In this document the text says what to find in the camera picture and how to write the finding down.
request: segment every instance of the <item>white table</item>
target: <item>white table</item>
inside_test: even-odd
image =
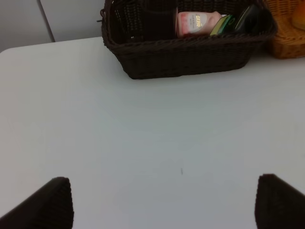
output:
[[[135,81],[102,38],[2,52],[0,215],[65,176],[74,229],[255,229],[261,174],[305,192],[304,61]]]

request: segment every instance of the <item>dark brown wicker basket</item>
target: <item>dark brown wicker basket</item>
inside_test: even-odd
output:
[[[178,11],[233,14],[251,3],[264,7],[262,0],[178,0]],[[132,79],[239,69],[246,65],[261,44],[276,33],[274,23],[271,31],[255,36],[227,34],[143,42],[140,0],[105,0],[101,15],[104,44]]]

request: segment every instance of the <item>orange wicker basket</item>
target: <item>orange wicker basket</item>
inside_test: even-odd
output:
[[[295,28],[291,19],[302,0],[266,0],[277,23],[278,32],[268,43],[268,49],[279,59],[305,56],[305,31]]]

